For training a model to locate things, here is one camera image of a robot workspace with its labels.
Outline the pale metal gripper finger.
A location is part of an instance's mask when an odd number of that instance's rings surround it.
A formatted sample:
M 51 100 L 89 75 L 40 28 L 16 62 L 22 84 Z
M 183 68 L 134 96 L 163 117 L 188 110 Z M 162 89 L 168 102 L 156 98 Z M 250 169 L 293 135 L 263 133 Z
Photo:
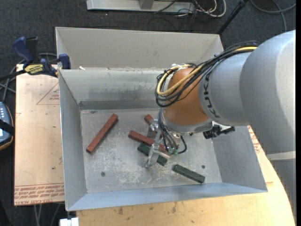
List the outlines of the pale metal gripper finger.
M 155 138 L 157 133 L 160 134 L 159 138 L 162 138 L 162 132 L 159 129 L 159 124 L 158 124 L 158 119 L 150 119 L 148 120 L 148 132 L 147 132 L 147 137 L 149 138 Z
M 153 144 L 150 148 L 149 155 L 145 163 L 145 168 L 148 169 L 152 167 L 157 162 L 159 156 L 160 156 L 159 145 Z

